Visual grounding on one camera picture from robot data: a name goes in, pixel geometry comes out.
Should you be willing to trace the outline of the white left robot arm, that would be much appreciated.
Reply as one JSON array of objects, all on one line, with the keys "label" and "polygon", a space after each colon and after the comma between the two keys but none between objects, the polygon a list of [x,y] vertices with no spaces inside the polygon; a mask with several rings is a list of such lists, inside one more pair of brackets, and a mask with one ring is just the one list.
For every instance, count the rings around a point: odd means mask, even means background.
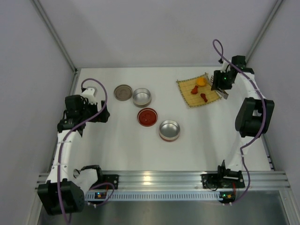
[{"label": "white left robot arm", "polygon": [[71,95],[65,98],[65,107],[57,125],[58,143],[51,171],[45,184],[37,188],[42,205],[51,216],[81,212],[85,194],[104,180],[99,165],[83,166],[78,157],[84,152],[80,141],[87,122],[108,121],[107,101],[98,104],[93,94]]}]

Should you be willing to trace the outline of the red chicken drumstick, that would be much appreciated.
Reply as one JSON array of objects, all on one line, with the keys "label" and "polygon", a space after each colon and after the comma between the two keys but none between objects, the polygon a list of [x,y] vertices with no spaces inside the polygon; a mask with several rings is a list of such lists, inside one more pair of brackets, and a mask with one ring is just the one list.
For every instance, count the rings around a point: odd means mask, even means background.
[{"label": "red chicken drumstick", "polygon": [[191,94],[196,95],[198,93],[198,86],[196,85],[192,90]]},{"label": "red chicken drumstick", "polygon": [[201,93],[200,96],[201,96],[201,98],[205,101],[205,103],[208,102],[208,99],[207,99],[207,97],[206,97],[206,94]]}]

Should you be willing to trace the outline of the red round lid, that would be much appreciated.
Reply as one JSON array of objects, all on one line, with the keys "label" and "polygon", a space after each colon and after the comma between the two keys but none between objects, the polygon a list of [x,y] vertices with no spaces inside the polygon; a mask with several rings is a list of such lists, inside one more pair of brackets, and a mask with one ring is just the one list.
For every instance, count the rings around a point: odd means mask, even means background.
[{"label": "red round lid", "polygon": [[153,126],[158,120],[157,112],[152,108],[143,108],[137,114],[137,120],[144,127]]}]

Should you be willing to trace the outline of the orange round food ball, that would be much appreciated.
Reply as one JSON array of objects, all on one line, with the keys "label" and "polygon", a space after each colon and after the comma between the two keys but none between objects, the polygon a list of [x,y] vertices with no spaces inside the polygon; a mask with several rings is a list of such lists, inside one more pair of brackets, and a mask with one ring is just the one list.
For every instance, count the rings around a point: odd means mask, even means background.
[{"label": "orange round food ball", "polygon": [[199,78],[197,78],[197,80],[196,80],[196,84],[197,84],[197,86],[199,86],[199,87],[204,87],[204,86],[206,86],[206,84],[207,84],[207,80],[206,80],[205,77],[199,77]]}]

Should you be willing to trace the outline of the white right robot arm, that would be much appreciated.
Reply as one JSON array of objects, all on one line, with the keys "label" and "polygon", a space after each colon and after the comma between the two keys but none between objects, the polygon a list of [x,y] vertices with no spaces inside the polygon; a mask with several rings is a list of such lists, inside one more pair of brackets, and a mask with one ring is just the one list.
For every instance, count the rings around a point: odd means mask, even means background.
[{"label": "white right robot arm", "polygon": [[227,99],[228,90],[239,88],[243,101],[237,112],[234,128],[241,138],[239,156],[243,169],[246,166],[246,153],[250,146],[268,131],[275,103],[267,100],[255,81],[252,68],[246,66],[246,57],[233,56],[231,60],[221,59],[222,68],[215,70],[211,77],[211,90]]}]

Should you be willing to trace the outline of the steel serving tongs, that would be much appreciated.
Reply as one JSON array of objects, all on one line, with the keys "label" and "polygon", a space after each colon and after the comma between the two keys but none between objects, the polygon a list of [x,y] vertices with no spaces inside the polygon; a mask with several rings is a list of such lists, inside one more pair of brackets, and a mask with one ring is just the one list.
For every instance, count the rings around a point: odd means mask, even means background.
[{"label": "steel serving tongs", "polygon": [[[213,76],[211,76],[210,77],[210,79],[209,79],[209,81],[208,81],[208,84],[212,87],[212,85],[213,85],[213,81],[214,81],[214,77]],[[216,92],[222,97],[222,98],[224,98],[224,99],[227,99],[228,98],[228,93],[226,92],[226,91],[224,91],[224,90],[216,90]]]}]

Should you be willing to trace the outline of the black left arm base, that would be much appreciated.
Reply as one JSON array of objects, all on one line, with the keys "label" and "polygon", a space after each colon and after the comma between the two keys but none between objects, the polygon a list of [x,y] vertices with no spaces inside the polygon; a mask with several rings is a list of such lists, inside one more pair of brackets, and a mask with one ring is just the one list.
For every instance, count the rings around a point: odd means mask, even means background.
[{"label": "black left arm base", "polygon": [[103,183],[111,183],[114,186],[114,189],[118,189],[119,185],[119,175],[118,174],[104,174],[100,179],[98,179],[91,187],[90,189],[113,189],[111,185],[104,184],[100,186],[100,184]]}]

